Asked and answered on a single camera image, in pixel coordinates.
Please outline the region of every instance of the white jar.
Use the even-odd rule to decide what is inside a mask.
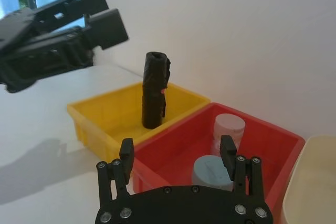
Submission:
[[[212,146],[212,155],[220,156],[220,139],[222,135],[230,135],[239,148],[241,139],[244,135],[245,122],[240,117],[233,114],[219,114],[216,116],[214,124],[214,140]]]

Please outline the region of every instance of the yellow plastic bin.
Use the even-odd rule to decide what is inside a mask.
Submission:
[[[119,157],[124,138],[137,145],[210,103],[208,98],[168,84],[162,125],[149,130],[141,124],[142,83],[68,105],[79,141],[102,160]]]
[[[336,223],[336,136],[307,140],[282,203],[283,224]]]

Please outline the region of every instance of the beige bin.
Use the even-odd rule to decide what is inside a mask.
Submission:
[[[336,136],[307,140],[282,204],[281,223],[336,223]]]

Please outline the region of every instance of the white wall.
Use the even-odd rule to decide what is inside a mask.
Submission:
[[[107,0],[130,40],[97,63],[141,74],[166,53],[171,81],[303,137],[336,134],[336,0]]]

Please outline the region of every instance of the screw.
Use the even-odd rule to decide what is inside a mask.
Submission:
[[[121,210],[120,212],[120,217],[123,219],[127,219],[128,217],[130,217],[132,214],[132,210],[129,208],[124,208]]]
[[[198,186],[193,186],[192,188],[191,188],[191,191],[193,191],[193,193],[197,193],[197,192],[199,192],[199,187]]]
[[[244,160],[245,160],[245,158],[244,158],[243,156],[238,156],[237,159],[238,159],[239,161],[244,161]]]
[[[101,162],[101,163],[98,164],[99,168],[103,168],[104,166],[105,166],[105,163],[103,163],[103,162]]]
[[[119,161],[119,160],[115,160],[115,161],[113,161],[113,164],[114,164],[114,165],[119,165],[119,164],[120,164],[120,161]]]
[[[260,159],[258,159],[257,157],[252,158],[252,160],[254,163],[260,163]]]
[[[240,215],[245,215],[246,214],[246,208],[243,205],[240,205],[240,204],[236,205],[235,210]]]
[[[107,223],[111,220],[112,215],[109,212],[105,212],[100,216],[100,222]]]
[[[172,189],[170,187],[165,187],[163,191],[165,194],[169,194],[172,191]]]
[[[74,38],[76,35],[77,34],[68,34],[67,37],[71,39],[71,38]]]
[[[267,212],[261,207],[256,208],[256,214],[257,214],[257,216],[259,216],[261,218],[266,218],[267,217]]]

